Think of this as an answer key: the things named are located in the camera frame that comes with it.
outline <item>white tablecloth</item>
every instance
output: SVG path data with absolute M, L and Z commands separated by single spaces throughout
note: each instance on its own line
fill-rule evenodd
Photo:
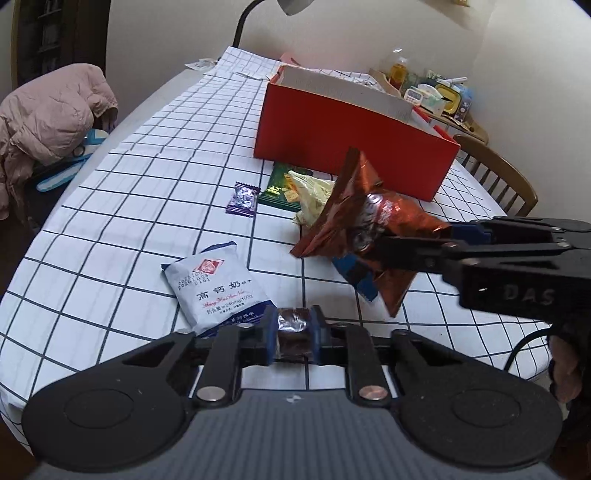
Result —
M 289 254 L 300 237 L 291 212 L 259 205 L 254 219 L 227 215 L 236 181 L 267 185 L 273 162 L 253 158 L 253 146 L 266 78 L 278 65 L 230 48 L 217 69 L 112 150 L 37 235 L 0 303 L 0 411 L 21 443 L 21 409 L 37 390 L 187 327 L 160 265 L 228 240 L 277 306 L 319 304 L 330 319 L 358 322 L 374 336 L 411 329 L 502 368 L 511 348 L 543 327 L 465 310 L 453 287 L 423 273 L 391 318 L 329 260 Z M 503 215 L 458 162 L 434 202 L 420 205 L 449 221 Z M 512 372 L 530 378 L 549 358 L 536 340 Z M 344 383 L 339 367 L 278 364 L 243 375 L 249 387 Z

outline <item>foil wrapper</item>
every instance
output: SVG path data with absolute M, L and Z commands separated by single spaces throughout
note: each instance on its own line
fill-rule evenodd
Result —
M 226 213 L 254 217 L 256 212 L 256 196 L 261 192 L 259 187 L 236 182 L 234 195 L 226 206 Z
M 374 284 L 394 317 L 416 272 L 386 269 L 365 256 L 381 235 L 441 238 L 448 227 L 423 211 L 416 200 L 383 188 L 367 158 L 352 148 L 320 217 L 291 254 L 298 258 L 357 255 L 373 271 Z
M 278 309 L 277 358 L 311 356 L 311 336 L 308 331 L 308 309 Z

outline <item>purple candy wrapper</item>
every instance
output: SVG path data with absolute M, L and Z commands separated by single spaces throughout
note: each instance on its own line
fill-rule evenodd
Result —
M 234 195 L 232 195 L 226 207 L 226 213 L 254 217 L 256 212 L 256 198 L 260 192 L 261 189 L 259 187 L 253 187 L 252 185 L 237 181 L 234 185 Z

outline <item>lamp arm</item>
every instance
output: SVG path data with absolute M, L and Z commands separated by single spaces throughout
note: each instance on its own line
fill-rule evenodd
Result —
M 246 18 L 248 14 L 258 5 L 263 3 L 265 0 L 253 0 L 242 12 L 240 15 L 240 19 L 238 20 L 238 25 L 236 26 L 236 33 L 234 34 L 234 42 L 232 43 L 232 47 L 240 48 L 240 38 L 242 37 L 242 29 L 244 28 L 244 23 L 246 22 Z

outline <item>cardboard box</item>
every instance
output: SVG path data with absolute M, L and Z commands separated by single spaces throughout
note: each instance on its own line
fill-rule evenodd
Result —
M 254 156 L 338 174 L 349 147 L 365 152 L 386 188 L 429 202 L 460 148 L 402 99 L 281 67 L 267 87 Z

